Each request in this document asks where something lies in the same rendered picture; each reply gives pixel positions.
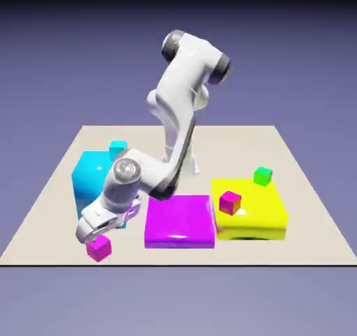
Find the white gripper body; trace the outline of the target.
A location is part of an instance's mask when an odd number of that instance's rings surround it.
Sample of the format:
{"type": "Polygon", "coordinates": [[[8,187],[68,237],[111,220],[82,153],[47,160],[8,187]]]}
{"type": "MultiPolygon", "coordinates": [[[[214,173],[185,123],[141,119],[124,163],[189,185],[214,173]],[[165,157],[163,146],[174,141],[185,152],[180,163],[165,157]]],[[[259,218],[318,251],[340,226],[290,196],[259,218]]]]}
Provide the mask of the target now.
{"type": "Polygon", "coordinates": [[[123,224],[123,214],[109,211],[99,201],[82,210],[75,235],[80,243],[93,242],[97,237],[123,224]]]}

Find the small magenta cube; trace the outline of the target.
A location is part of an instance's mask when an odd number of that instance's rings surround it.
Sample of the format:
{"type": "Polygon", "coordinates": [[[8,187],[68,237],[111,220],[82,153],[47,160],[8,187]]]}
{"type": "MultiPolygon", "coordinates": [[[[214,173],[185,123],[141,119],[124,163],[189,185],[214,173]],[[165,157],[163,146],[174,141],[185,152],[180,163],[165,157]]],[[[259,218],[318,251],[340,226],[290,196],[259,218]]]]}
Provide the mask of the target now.
{"type": "Polygon", "coordinates": [[[230,190],[219,198],[219,210],[228,215],[234,215],[241,208],[241,195],[230,190]]]}
{"type": "Polygon", "coordinates": [[[93,242],[86,242],[86,252],[94,261],[101,262],[112,253],[111,240],[98,236],[93,242]]]}

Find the small cyan cube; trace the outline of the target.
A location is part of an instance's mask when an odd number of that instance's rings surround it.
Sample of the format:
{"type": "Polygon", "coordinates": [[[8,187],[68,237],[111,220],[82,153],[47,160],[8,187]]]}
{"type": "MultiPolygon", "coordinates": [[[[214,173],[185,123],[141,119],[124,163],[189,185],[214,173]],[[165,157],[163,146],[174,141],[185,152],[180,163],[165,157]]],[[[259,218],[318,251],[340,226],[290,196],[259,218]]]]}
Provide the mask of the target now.
{"type": "Polygon", "coordinates": [[[109,144],[109,158],[111,161],[114,161],[118,154],[122,153],[127,149],[127,141],[116,140],[111,141],[109,144]]]}

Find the small green cube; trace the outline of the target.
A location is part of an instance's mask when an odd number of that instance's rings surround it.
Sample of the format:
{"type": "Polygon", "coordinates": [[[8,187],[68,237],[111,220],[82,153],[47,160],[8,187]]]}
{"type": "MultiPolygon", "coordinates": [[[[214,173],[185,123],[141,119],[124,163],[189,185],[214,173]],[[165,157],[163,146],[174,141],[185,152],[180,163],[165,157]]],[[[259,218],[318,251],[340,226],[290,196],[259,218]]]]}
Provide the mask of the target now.
{"type": "Polygon", "coordinates": [[[273,171],[266,167],[258,167],[254,172],[253,181],[257,185],[267,186],[272,179],[273,171]]]}

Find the large cyan box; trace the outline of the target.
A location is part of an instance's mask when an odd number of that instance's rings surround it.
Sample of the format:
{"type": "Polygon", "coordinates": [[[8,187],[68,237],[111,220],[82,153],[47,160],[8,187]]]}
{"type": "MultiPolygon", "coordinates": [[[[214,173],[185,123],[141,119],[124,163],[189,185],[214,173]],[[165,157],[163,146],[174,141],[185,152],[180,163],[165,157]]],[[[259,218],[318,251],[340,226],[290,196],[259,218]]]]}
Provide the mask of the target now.
{"type": "Polygon", "coordinates": [[[78,219],[82,210],[96,200],[112,165],[109,151],[84,151],[72,172],[78,219]]]}

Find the large magenta box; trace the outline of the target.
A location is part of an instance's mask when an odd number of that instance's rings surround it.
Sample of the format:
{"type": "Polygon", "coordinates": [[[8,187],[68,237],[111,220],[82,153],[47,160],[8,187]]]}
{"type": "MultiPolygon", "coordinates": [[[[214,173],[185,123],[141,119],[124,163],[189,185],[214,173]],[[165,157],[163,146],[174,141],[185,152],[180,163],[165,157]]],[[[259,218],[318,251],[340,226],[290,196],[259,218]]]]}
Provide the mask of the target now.
{"type": "Polygon", "coordinates": [[[150,198],[144,247],[154,249],[213,249],[215,229],[208,195],[175,195],[164,201],[150,198]]]}

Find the large yellow box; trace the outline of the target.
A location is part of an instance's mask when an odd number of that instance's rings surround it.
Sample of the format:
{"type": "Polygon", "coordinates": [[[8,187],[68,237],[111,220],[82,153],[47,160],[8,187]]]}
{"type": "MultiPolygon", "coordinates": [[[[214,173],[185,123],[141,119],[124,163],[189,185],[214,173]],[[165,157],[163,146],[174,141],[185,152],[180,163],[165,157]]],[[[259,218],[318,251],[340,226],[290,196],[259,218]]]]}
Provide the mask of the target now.
{"type": "Polygon", "coordinates": [[[289,215],[274,182],[263,187],[251,178],[214,178],[211,196],[217,239],[284,239],[289,215]],[[234,215],[219,209],[227,191],[241,195],[241,208],[234,215]]]}

